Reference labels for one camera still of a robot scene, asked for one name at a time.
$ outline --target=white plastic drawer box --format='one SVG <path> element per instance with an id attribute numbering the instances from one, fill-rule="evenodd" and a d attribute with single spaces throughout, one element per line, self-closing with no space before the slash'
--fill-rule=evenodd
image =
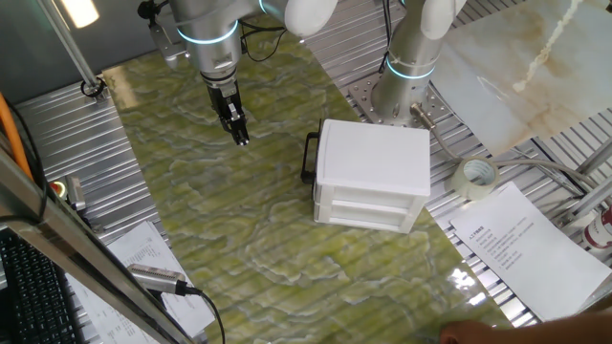
<path id="1" fill-rule="evenodd" d="M 429 192 L 427 130 L 325 120 L 315 221 L 407 233 Z"/>

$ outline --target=paper sheet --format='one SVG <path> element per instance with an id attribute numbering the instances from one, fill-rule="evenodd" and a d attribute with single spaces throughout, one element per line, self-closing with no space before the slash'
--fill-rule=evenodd
<path id="1" fill-rule="evenodd" d="M 491 154 L 544 140 L 612 107 L 608 0 L 584 1 L 524 91 L 513 85 L 570 0 L 533 0 L 450 31 L 432 82 Z"/>
<path id="2" fill-rule="evenodd" d="M 144 222 L 123 235 L 108 248 L 127 267 L 138 263 L 154 268 L 169 269 L 185 274 L 172 251 L 157 229 Z M 83 287 L 74 277 L 66 274 L 76 297 L 87 311 L 94 327 L 105 344 L 156 343 L 138 326 L 115 311 L 97 295 Z M 178 296 L 162 294 L 168 313 L 181 324 L 190 336 L 195 336 L 214 321 L 214 315 L 204 300 L 197 295 Z"/>
<path id="3" fill-rule="evenodd" d="M 513 183 L 450 220 L 456 235 L 540 319 L 580 310 L 610 268 L 558 230 Z"/>

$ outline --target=keyboard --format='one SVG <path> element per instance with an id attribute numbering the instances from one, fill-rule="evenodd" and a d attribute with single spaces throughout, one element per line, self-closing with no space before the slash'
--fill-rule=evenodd
<path id="1" fill-rule="evenodd" d="M 81 342 L 63 271 L 8 229 L 0 230 L 0 257 L 8 284 L 3 326 L 11 344 Z"/>

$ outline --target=white paper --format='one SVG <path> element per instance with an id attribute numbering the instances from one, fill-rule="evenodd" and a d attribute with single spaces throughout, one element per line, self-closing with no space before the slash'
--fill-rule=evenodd
<path id="1" fill-rule="evenodd" d="M 110 244 L 108 248 L 126 267 L 132 263 L 138 263 L 185 274 L 160 233 L 149 222 L 144 222 L 130 230 L 116 242 Z M 69 274 L 66 276 L 105 344 L 157 342 L 97 295 L 83 287 L 73 276 Z M 200 333 L 204 327 L 214 321 L 214 315 L 200 296 L 163 293 L 162 298 L 168 313 L 190 336 Z"/>
<path id="2" fill-rule="evenodd" d="M 545 321 L 579 311 L 611 272 L 548 221 L 513 183 L 450 222 L 459 239 Z"/>

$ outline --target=blue led ring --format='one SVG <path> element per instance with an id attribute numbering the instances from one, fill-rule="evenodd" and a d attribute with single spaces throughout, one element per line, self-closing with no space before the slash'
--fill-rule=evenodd
<path id="1" fill-rule="evenodd" d="M 193 39 L 191 37 L 187 37 L 184 33 L 181 32 L 181 30 L 177 29 L 177 31 L 179 32 L 179 35 L 187 42 L 191 42 L 193 44 L 214 44 L 214 43 L 219 43 L 224 41 L 225 39 L 227 39 L 228 37 L 230 37 L 235 31 L 236 29 L 238 29 L 238 21 L 236 20 L 236 23 L 233 25 L 233 28 L 231 28 L 231 30 L 222 35 L 219 38 L 215 38 L 215 39 L 207 39 L 207 40 L 201 40 L 201 39 Z"/>
<path id="2" fill-rule="evenodd" d="M 430 74 L 433 73 L 433 70 L 435 69 L 435 66 L 431 69 L 431 71 L 427 72 L 426 74 L 423 75 L 418 75 L 418 76 L 411 76 L 411 75 L 403 75 L 402 73 L 396 71 L 393 66 L 391 66 L 391 62 L 389 62 L 389 57 L 386 59 L 386 65 L 389 67 L 389 69 L 391 70 L 391 72 L 393 72 L 395 75 L 399 76 L 399 77 L 403 77 L 403 78 L 408 78 L 408 79 L 419 79 L 419 78 L 424 78 L 426 76 L 429 76 Z"/>

